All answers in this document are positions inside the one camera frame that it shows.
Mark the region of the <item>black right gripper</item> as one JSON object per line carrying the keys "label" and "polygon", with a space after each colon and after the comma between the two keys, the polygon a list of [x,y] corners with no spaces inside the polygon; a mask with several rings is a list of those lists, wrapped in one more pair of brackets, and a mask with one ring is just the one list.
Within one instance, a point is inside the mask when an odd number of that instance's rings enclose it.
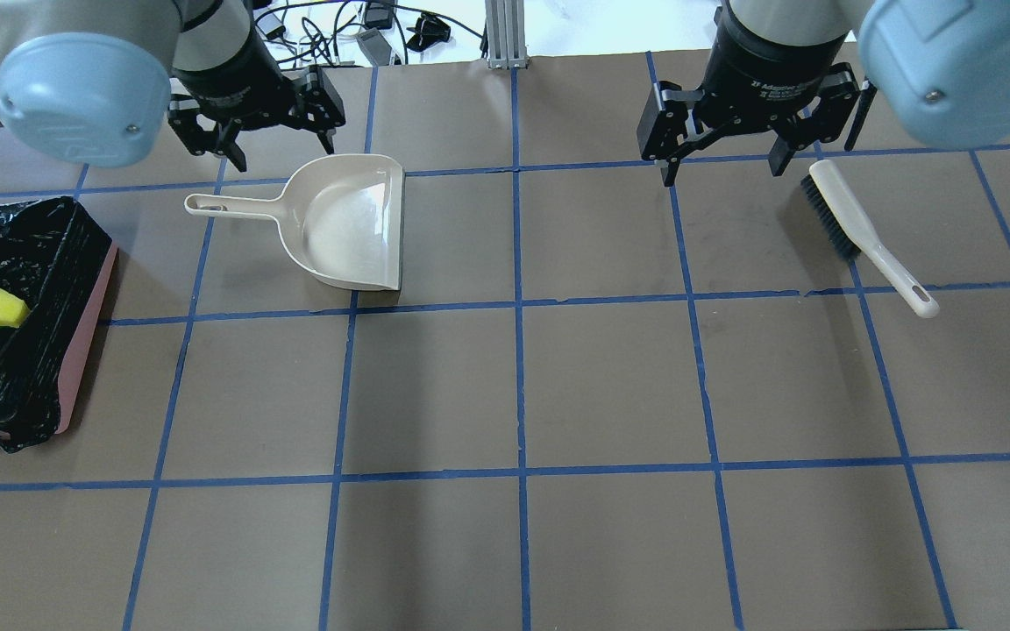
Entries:
{"label": "black right gripper", "polygon": [[723,137],[777,133],[768,154],[773,176],[810,145],[831,143],[847,131],[846,151],[857,146],[880,89],[866,76],[861,82],[846,61],[798,82],[772,83],[726,61],[712,61],[697,89],[654,82],[637,125],[641,159],[660,168],[672,188],[682,160]]}

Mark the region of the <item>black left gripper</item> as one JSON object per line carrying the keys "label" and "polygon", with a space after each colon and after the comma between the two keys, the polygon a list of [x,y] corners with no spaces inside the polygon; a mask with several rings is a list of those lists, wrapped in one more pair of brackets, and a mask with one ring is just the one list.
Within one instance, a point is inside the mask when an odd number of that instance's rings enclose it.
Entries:
{"label": "black left gripper", "polygon": [[287,73],[278,67],[176,69],[174,73],[186,91],[171,95],[167,124],[189,154],[226,159],[245,173],[247,156],[237,143],[238,136],[276,125],[313,133],[326,154],[336,152],[333,137],[347,119],[342,97],[321,67]]}

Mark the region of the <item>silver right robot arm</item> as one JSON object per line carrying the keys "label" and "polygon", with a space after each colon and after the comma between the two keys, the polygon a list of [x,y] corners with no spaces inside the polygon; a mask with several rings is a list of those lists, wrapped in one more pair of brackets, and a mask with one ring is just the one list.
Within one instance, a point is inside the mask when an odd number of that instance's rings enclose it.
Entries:
{"label": "silver right robot arm", "polygon": [[658,81],[637,126],[668,187],[722,138],[773,132],[777,176],[813,144],[853,149],[878,93],[925,146],[1010,136],[1010,1],[724,1],[715,25],[699,87]]}

